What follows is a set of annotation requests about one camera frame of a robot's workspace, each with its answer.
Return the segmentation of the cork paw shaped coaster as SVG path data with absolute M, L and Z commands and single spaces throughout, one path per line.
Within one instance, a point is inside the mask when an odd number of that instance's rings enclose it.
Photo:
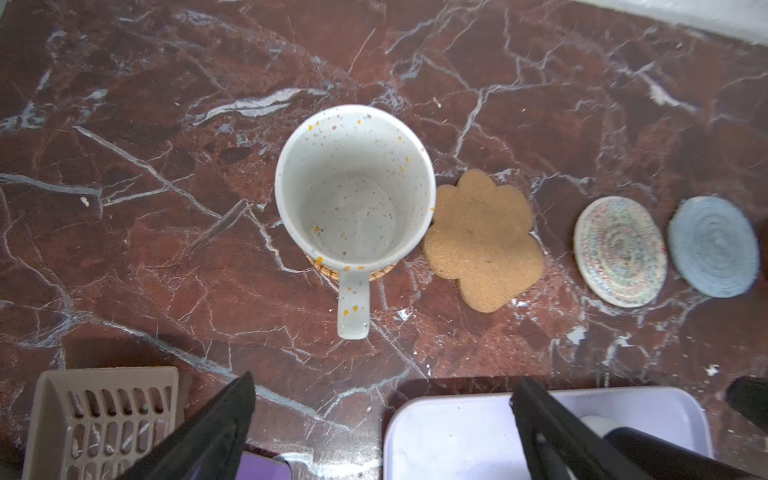
M 544 255 L 531 235 L 533 223 L 520 190 L 468 170 L 455 185 L 437 188 L 423 252 L 438 277 L 457 282 L 470 308 L 492 313 L 543 275 Z

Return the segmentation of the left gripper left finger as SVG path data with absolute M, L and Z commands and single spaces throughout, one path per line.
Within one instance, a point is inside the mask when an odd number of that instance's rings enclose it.
M 120 477 L 234 479 L 254 409 L 254 382 L 247 372 Z

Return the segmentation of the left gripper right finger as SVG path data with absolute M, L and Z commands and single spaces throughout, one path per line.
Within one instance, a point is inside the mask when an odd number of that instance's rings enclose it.
M 517 384 L 511 410 L 533 479 L 648 477 L 529 377 Z

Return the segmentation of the grey blue round coaster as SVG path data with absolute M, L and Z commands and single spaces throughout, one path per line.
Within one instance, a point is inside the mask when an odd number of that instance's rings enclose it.
M 746 216 L 729 201 L 716 196 L 682 201 L 667 236 L 675 268 L 699 292 L 732 298 L 755 283 L 758 241 Z

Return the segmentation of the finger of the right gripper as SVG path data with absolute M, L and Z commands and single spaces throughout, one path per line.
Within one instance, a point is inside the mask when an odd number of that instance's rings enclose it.
M 763 432 L 768 432 L 768 384 L 766 378 L 742 376 L 725 394 L 726 403 Z

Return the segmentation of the multicolour woven round coaster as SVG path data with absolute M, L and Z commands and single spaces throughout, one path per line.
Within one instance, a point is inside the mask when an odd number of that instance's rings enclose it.
M 630 198 L 607 196 L 590 203 L 576 222 L 573 251 L 586 284 L 612 305 L 644 306 L 666 280 L 661 232 L 648 210 Z

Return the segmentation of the white speckled mug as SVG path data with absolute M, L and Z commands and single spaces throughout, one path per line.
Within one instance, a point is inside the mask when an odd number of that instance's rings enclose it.
M 295 244 L 338 276 L 338 336 L 366 338 L 371 275 L 410 254 L 432 222 L 436 180 L 426 147 L 385 111 L 333 107 L 290 136 L 274 188 Z

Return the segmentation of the round woven rattan coaster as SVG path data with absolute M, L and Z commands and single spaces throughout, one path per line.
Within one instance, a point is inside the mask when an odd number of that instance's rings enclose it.
M 313 257 L 313 256 L 311 256 L 309 254 L 306 254 L 305 257 L 308 260 L 308 262 L 313 266 L 313 268 L 320 275 L 322 275 L 323 277 L 325 277 L 325 278 L 327 278 L 329 280 L 332 280 L 332 281 L 335 281 L 335 282 L 339 282 L 340 273 L 338 271 L 333 270 L 333 269 L 329 268 L 328 266 L 326 266 L 322 259 L 317 260 L 315 257 Z M 378 270 L 366 271 L 365 269 L 363 269 L 363 272 L 367 272 L 369 274 L 368 279 L 370 281 L 374 281 L 374 280 L 377 280 L 377 279 L 383 277 L 384 275 L 386 275 L 390 271 L 392 271 L 394 269 L 394 267 L 395 267 L 395 264 L 386 266 L 386 267 L 384 267 L 382 269 L 378 269 Z

